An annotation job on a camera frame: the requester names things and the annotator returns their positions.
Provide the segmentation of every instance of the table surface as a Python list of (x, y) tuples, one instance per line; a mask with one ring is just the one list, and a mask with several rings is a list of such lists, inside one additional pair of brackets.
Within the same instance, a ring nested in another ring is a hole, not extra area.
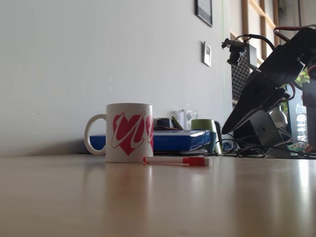
[(316, 161), (0, 158), (1, 237), (316, 236)]

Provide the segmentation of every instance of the water bottle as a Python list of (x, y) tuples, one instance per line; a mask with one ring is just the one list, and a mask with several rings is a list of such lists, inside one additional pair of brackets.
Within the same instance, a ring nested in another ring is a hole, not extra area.
[(307, 142), (307, 116), (303, 101), (296, 105), (297, 139)]

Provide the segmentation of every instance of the wire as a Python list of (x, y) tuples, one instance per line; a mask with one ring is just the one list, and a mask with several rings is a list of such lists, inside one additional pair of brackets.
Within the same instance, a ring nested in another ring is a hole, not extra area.
[(292, 82), (292, 83), (295, 85), (295, 87), (296, 87), (297, 89), (303, 90), (303, 88), (302, 88), (296, 81), (294, 81), (294, 82)]
[(234, 141), (236, 142), (240, 147), (244, 147), (244, 148), (247, 148), (247, 146), (245, 144), (243, 144), (241, 141), (239, 141), (238, 139), (222, 139), (221, 141)]
[(290, 100), (293, 100), (294, 99), (294, 97), (295, 97), (295, 85), (294, 85), (294, 83), (290, 83), (290, 86), (292, 87), (292, 90), (293, 90), (293, 95), (292, 95), (292, 97), (290, 97), (290, 98), (288, 98), (288, 99), (284, 99), (284, 100), (282, 100), (282, 102), (288, 102), (288, 101), (290, 101)]
[(250, 40), (252, 38), (263, 40), (271, 47), (272, 50), (275, 50), (275, 46), (273, 45), (273, 43), (271, 43), (271, 41), (268, 40), (266, 37), (263, 37), (263, 36), (260, 36), (260, 35), (253, 35), (253, 34), (244, 34), (244, 35), (236, 37), (235, 41), (237, 39), (239, 39), (240, 37), (249, 37), (248, 39), (245, 39), (244, 41)]
[[(296, 136), (291, 137), (291, 138), (290, 138), (289, 140), (287, 140), (286, 142), (278, 143), (278, 144), (274, 145), (274, 147), (278, 147), (278, 146), (283, 145), (283, 144), (291, 143), (291, 142), (293, 142), (293, 139), (294, 139), (295, 137), (296, 137)], [(273, 148), (270, 148), (270, 149), (265, 153), (265, 155), (267, 155), (272, 149), (273, 149)]]
[[(239, 153), (237, 153), (235, 155), (235, 157), (251, 157), (251, 156), (240, 156), (243, 152), (249, 151), (249, 150), (253, 150), (253, 149), (259, 149), (259, 148), (273, 148), (273, 149), (277, 149), (277, 150), (281, 150), (281, 151), (286, 151), (286, 152), (291, 152), (291, 153), (295, 153), (295, 154), (299, 154), (301, 155), (303, 151), (301, 152), (297, 152), (297, 151), (291, 151), (289, 149), (284, 149), (284, 148), (279, 148), (279, 147), (275, 147), (275, 146), (256, 146), (256, 147), (250, 147), (248, 149), (245, 149)], [(305, 155), (305, 158), (309, 158), (309, 159), (316, 159), (316, 154), (315, 153), (305, 153), (303, 152), (303, 154)]]
[(290, 39), (288, 37), (286, 37), (285, 35), (281, 34), (278, 30), (285, 30), (285, 31), (299, 31), (303, 28), (308, 28), (308, 27), (315, 27), (316, 25), (308, 25), (308, 26), (276, 26), (273, 30), (273, 33), (278, 36), (279, 38), (281, 38), (282, 40), (284, 40), (285, 42), (289, 42)]
[(229, 135), (229, 136), (231, 136), (231, 137), (234, 139), (234, 145), (233, 145), (233, 141), (231, 141), (231, 143), (232, 143), (232, 145), (233, 145), (234, 148), (237, 147), (236, 141), (235, 141), (236, 138), (235, 138), (233, 135), (229, 134), (229, 133), (227, 133), (226, 135)]
[(234, 147), (232, 146), (230, 149), (228, 149), (228, 151), (224, 151), (223, 154), (227, 154), (229, 152), (231, 152), (234, 149)]
[(235, 141), (235, 139), (222, 139), (215, 142), (215, 144), (219, 143), (220, 141)]
[[(261, 155), (245, 155), (243, 156), (242, 154), (245, 153), (245, 152), (249, 152), (251, 150), (254, 150), (254, 151), (257, 151), (259, 152)], [(266, 156), (265, 152), (262, 151), (261, 149), (259, 149), (259, 146), (258, 147), (249, 147), (247, 149), (244, 149), (240, 152), (238, 152), (235, 157), (249, 157), (249, 158), (264, 158)]]
[(288, 137), (292, 137), (292, 135), (290, 134), (290, 133), (288, 133), (287, 131), (285, 131), (284, 129), (282, 129), (282, 128), (277, 128), (278, 129), (278, 131), (280, 132), (280, 133), (282, 133), (283, 135), (285, 135), (285, 136), (288, 136)]

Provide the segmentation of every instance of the white mug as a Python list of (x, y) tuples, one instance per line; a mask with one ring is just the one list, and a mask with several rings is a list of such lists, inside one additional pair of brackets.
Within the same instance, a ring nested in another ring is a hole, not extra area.
[[(106, 144), (96, 150), (90, 142), (90, 129), (98, 119), (107, 123)], [(106, 114), (93, 116), (84, 131), (84, 144), (94, 155), (105, 154), (107, 162), (143, 162), (153, 156), (153, 106), (147, 104), (110, 104)]]

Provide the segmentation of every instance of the picture frame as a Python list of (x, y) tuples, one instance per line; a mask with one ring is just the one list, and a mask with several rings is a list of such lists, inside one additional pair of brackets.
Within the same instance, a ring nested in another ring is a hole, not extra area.
[(212, 0), (195, 0), (196, 16), (213, 27)]

